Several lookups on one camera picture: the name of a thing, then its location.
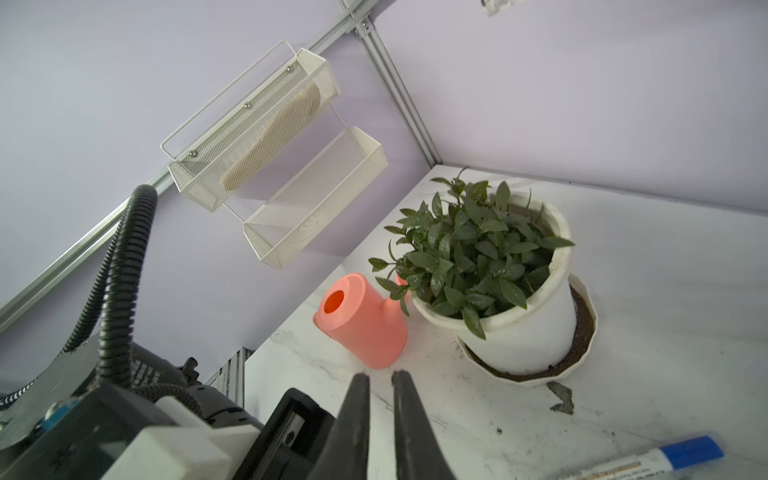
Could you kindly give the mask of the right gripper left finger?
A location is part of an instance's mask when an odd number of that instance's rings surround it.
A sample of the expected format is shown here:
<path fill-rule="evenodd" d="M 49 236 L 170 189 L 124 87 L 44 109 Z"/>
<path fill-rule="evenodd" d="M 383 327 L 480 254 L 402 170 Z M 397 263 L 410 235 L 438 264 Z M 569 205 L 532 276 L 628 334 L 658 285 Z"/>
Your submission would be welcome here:
<path fill-rule="evenodd" d="M 356 374 L 309 479 L 366 479 L 370 439 L 370 379 Z"/>

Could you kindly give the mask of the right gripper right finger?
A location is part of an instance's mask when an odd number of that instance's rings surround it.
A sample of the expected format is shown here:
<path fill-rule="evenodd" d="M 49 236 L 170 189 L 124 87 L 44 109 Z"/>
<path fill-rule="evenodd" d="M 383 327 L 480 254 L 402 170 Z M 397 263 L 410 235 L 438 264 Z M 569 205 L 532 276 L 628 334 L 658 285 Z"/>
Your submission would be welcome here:
<path fill-rule="evenodd" d="M 418 395 L 412 376 L 404 370 L 392 375 L 394 438 L 398 479 L 455 479 Z"/>

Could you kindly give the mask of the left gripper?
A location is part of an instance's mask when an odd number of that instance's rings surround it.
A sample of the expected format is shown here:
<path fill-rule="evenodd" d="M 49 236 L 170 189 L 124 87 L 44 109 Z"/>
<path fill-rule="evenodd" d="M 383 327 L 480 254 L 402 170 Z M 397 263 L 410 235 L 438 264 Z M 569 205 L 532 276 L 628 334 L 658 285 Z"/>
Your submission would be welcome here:
<path fill-rule="evenodd" d="M 288 389 L 233 479 L 308 479 L 334 423 L 309 395 Z"/>

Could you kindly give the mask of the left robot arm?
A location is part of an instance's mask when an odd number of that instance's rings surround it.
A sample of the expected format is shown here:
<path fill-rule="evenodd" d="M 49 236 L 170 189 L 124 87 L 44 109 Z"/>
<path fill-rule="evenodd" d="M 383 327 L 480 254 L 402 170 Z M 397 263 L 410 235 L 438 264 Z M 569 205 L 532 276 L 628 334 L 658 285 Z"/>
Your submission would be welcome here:
<path fill-rule="evenodd" d="M 260 422 L 197 378 L 123 343 L 59 355 L 1 415 L 5 479 L 304 479 L 334 418 L 288 390 Z"/>

